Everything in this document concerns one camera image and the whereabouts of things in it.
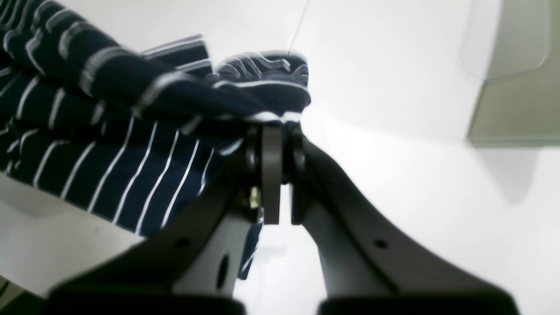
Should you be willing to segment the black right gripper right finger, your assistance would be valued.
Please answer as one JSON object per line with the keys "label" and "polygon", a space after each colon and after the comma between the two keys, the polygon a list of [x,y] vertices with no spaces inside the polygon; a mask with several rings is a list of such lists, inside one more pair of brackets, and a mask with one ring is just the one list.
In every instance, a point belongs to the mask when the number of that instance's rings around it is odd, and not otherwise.
{"label": "black right gripper right finger", "polygon": [[344,170],[295,127],[292,223],[318,248],[319,315],[517,315],[504,289],[456,267],[382,215]]}

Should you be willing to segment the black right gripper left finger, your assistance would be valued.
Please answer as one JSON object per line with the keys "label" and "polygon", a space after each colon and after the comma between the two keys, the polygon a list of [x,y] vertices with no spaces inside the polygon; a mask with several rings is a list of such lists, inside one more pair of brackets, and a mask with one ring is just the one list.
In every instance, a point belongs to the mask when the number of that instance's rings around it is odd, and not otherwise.
{"label": "black right gripper left finger", "polygon": [[248,231],[279,222],[283,137],[252,126],[244,145],[164,229],[60,286],[46,315],[244,315],[232,297]]}

